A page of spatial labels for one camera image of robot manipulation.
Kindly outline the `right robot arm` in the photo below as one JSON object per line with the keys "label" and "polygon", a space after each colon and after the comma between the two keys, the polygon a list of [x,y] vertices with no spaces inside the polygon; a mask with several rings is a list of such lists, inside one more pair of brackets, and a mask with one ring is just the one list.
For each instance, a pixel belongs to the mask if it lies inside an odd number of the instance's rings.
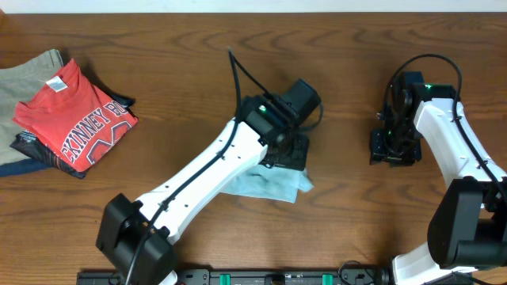
{"label": "right robot arm", "polygon": [[467,122],[459,90],[424,82],[391,83],[372,130],[370,162],[412,166],[425,140],[446,192],[416,249],[393,258],[393,284],[431,284],[506,265],[506,172]]}

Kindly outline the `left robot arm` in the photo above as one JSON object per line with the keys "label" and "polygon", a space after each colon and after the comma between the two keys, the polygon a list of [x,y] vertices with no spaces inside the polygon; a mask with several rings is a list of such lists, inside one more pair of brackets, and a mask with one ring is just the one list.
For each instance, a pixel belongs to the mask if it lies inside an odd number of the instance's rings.
{"label": "left robot arm", "polygon": [[319,99],[286,93],[238,101],[219,136],[164,184],[135,201],[120,193],[105,206],[96,246],[126,284],[174,284],[173,246],[196,215],[235,178],[261,166],[305,168],[302,126]]}

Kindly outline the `light blue t-shirt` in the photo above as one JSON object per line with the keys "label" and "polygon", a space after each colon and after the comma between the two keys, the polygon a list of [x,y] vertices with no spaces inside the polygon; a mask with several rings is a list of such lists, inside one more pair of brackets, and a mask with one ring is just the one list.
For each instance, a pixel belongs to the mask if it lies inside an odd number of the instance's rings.
{"label": "light blue t-shirt", "polygon": [[236,196],[294,203],[299,192],[314,188],[307,170],[256,165],[233,179],[221,192]]}

